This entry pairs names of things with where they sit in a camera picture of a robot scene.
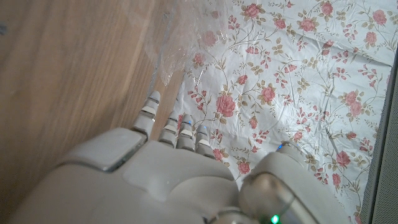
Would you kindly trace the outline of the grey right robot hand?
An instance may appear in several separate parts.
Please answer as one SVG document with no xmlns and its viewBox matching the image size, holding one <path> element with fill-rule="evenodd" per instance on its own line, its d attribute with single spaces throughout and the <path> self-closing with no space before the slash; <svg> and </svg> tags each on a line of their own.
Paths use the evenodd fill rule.
<svg viewBox="0 0 398 224">
<path fill-rule="evenodd" d="M 171 113 L 150 140 L 160 93 L 131 129 L 116 128 L 64 156 L 10 223 L 348 223 L 343 207 L 284 141 L 238 185 L 216 160 L 205 126 Z"/>
</svg>

